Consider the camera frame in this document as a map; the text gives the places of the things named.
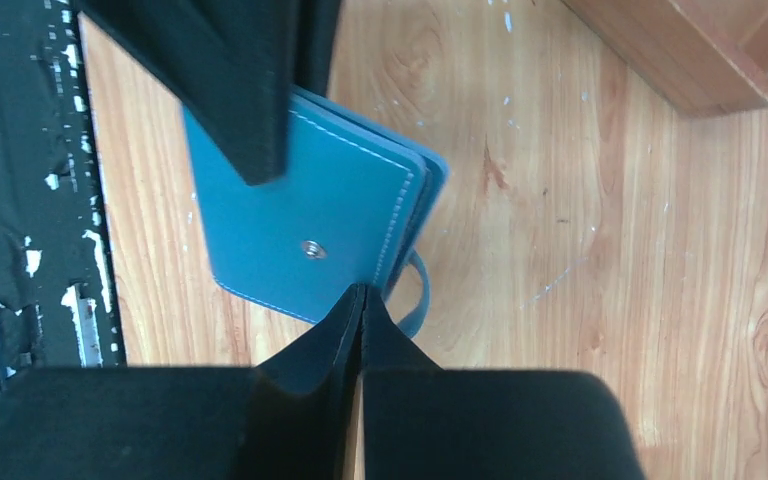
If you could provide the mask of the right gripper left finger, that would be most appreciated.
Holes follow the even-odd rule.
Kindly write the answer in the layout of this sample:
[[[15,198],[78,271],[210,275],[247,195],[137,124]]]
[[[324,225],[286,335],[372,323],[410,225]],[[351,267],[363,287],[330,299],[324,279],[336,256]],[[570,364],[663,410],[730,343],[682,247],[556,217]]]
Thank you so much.
[[[0,479],[339,479],[366,290],[255,367],[35,368],[0,397]]]

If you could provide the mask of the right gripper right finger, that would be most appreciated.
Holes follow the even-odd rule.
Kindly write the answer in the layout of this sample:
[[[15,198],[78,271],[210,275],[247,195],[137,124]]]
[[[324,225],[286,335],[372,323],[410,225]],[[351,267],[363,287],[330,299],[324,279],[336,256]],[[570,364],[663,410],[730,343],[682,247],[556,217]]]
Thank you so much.
[[[369,290],[362,321],[369,479],[641,479],[622,408],[570,370],[445,369]]]

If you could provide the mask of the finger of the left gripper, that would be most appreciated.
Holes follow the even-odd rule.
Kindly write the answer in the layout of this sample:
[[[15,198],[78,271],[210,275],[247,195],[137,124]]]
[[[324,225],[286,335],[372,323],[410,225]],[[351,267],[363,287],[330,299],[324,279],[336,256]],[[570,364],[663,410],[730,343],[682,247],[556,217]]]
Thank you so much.
[[[291,91],[326,94],[340,0],[77,5],[177,96],[246,184],[285,173]]]

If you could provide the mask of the blue leather card holder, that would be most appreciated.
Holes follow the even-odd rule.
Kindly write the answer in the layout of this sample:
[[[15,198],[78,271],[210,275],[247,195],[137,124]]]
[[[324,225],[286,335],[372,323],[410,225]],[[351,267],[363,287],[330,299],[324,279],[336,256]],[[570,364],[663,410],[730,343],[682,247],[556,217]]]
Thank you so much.
[[[290,99],[284,175],[249,186],[183,116],[215,281],[230,293],[317,323],[354,283],[388,296],[449,174],[411,139],[311,92]]]

